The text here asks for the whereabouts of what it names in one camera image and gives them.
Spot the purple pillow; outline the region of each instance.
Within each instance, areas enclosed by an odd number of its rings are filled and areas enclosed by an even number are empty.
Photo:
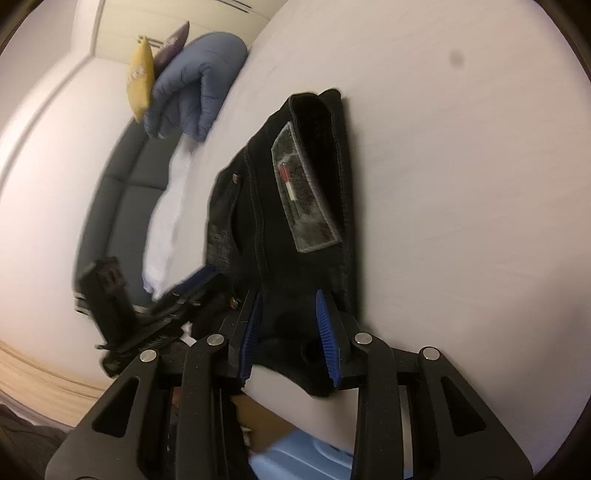
[[[186,22],[165,40],[158,53],[154,55],[154,76],[156,78],[166,68],[166,65],[180,53],[188,37],[189,22]]]

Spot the gray sofa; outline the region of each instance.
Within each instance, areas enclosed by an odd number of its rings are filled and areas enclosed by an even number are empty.
[[[181,132],[165,140],[149,138],[144,126],[131,121],[113,150],[95,192],[79,244],[74,292],[85,311],[77,279],[94,260],[117,257],[128,282],[129,296],[147,307],[151,296],[143,287],[142,261],[148,224],[168,184],[168,164]]]

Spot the cabinet door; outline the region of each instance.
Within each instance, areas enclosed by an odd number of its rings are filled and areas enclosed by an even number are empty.
[[[287,0],[217,0],[237,8],[245,8],[262,15],[269,20],[275,15]]]
[[[106,6],[161,15],[181,22],[189,20],[191,27],[195,24],[208,31],[234,33],[250,45],[268,19],[248,8],[238,8],[235,0],[233,3],[235,5],[229,0],[107,0]]]
[[[129,63],[132,53],[137,48],[138,39],[144,35],[150,39],[152,53],[155,54],[158,46],[184,22],[185,20],[178,18],[124,8],[107,2],[100,19],[95,55]],[[209,31],[191,23],[187,41]]]

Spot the blue container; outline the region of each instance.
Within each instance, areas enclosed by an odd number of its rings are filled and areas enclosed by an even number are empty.
[[[298,430],[251,457],[259,480],[349,480],[353,456]]]

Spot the metal rivet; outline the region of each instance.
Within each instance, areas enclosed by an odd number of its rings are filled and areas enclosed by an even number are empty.
[[[152,360],[155,360],[157,356],[158,354],[154,350],[144,350],[140,353],[139,359],[142,362],[151,362]]]
[[[214,333],[213,335],[207,337],[207,342],[211,346],[221,345],[224,342],[224,340],[225,338],[223,337],[223,335],[220,335],[219,333]]]
[[[423,357],[425,357],[427,360],[437,360],[439,356],[439,350],[433,348],[432,346],[428,346],[425,348],[425,350],[423,350]]]
[[[365,332],[359,332],[355,335],[355,342],[360,345],[369,345],[374,338]]]

